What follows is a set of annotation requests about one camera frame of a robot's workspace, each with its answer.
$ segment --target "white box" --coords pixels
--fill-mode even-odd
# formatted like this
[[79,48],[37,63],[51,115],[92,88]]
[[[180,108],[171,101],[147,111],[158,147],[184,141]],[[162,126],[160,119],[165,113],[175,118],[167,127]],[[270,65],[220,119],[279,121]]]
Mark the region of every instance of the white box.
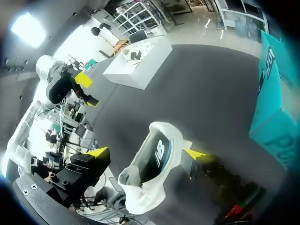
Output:
[[172,46],[164,36],[152,37],[140,42],[149,42],[154,46],[137,67],[129,66],[128,61],[119,54],[103,75],[113,83],[144,90],[172,51]]

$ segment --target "white shelving unit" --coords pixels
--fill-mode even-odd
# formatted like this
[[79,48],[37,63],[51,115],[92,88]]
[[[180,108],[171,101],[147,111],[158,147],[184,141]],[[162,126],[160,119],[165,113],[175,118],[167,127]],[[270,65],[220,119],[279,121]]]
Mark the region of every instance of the white shelving unit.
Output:
[[231,21],[225,19],[225,13],[237,13],[237,14],[249,16],[249,17],[252,17],[252,18],[254,18],[256,20],[261,21],[263,23],[265,32],[269,33],[269,27],[268,27],[267,17],[264,14],[264,12],[262,11],[262,17],[263,18],[259,18],[259,17],[255,16],[255,15],[249,14],[249,13],[247,13],[247,10],[245,8],[244,1],[243,0],[240,0],[240,1],[242,3],[244,12],[229,10],[226,0],[215,0],[216,6],[217,6],[217,8],[218,8],[218,10],[220,12],[220,16],[221,16],[221,19],[222,19],[223,24],[224,24],[224,29],[226,30],[227,26],[230,26],[230,27],[233,26],[231,24]]
[[[138,13],[136,13],[133,11],[133,9],[138,6],[141,6],[143,9],[140,10]],[[139,17],[139,15],[141,13],[148,13],[149,16],[142,19]],[[139,31],[140,29],[148,30],[149,28],[145,24],[145,22],[148,20],[153,20],[156,25],[161,24],[161,21],[159,21],[142,2],[136,2],[135,4],[130,6],[128,9],[125,9],[124,11],[119,12],[119,15],[114,19],[113,23],[116,22],[121,17],[123,17],[125,19],[125,21],[122,22],[119,26],[117,26],[117,28],[124,26],[126,23],[127,23],[127,25],[128,24],[131,25],[131,27],[127,28],[127,30],[122,32],[122,34],[130,32],[132,29],[135,29],[135,31]]]

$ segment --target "ceiling light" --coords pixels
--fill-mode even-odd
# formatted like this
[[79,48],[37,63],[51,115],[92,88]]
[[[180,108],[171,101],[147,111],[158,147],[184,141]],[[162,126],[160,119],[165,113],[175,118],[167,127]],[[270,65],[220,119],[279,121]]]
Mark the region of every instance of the ceiling light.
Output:
[[24,42],[35,48],[39,47],[46,37],[44,28],[30,13],[19,16],[11,30]]

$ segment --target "chair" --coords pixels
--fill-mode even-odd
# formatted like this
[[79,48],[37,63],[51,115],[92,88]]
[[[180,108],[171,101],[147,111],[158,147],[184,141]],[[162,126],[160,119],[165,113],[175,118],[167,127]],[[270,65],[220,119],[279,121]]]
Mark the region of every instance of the chair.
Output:
[[147,35],[146,31],[143,29],[129,35],[129,41],[131,43],[135,43],[135,42],[147,39],[147,38],[148,38],[148,35]]

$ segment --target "gray wall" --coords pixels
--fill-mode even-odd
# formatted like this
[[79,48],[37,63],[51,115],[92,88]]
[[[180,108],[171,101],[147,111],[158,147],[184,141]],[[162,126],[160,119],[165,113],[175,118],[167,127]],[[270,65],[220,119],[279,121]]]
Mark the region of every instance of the gray wall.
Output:
[[[24,71],[17,72],[33,72],[41,55],[55,52],[74,29],[89,19],[90,10],[83,10],[86,4],[87,0],[40,0],[23,8],[20,14],[28,11],[41,22],[46,31],[46,40],[38,49],[34,49],[9,29],[1,46],[0,76],[15,73],[14,70],[8,73],[4,66],[22,66],[25,60],[28,60],[29,64],[24,65]],[[6,57],[10,59],[8,65],[4,65]]]
[[[78,26],[88,21],[91,10],[85,7],[86,4],[87,0],[43,0],[24,8],[23,12],[30,12],[46,30],[47,38],[38,49],[22,42],[10,30],[6,33],[0,51],[0,155],[32,102],[39,81],[35,73],[37,59],[44,54],[53,54]],[[23,65],[25,60],[29,63],[24,65],[24,71],[8,72],[3,68],[5,57],[10,58],[9,66]]]

